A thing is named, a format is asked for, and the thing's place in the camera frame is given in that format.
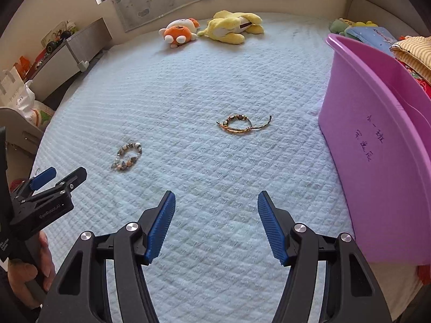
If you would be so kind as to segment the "person left hand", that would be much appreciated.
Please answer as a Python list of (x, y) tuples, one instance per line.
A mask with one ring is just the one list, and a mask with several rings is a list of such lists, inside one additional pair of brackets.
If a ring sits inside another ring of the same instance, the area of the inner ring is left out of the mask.
[[(44, 276), (43, 287), (48, 291), (55, 278), (55, 266), (52, 260), (52, 254), (49, 249), (48, 239), (44, 231), (39, 232), (40, 243), (40, 269)], [(38, 270), (34, 265), (24, 263), (20, 260), (8, 262), (7, 276), (9, 285), (15, 296), (29, 309), (39, 308), (42, 302), (36, 299), (29, 288), (27, 282), (33, 281), (38, 274)]]

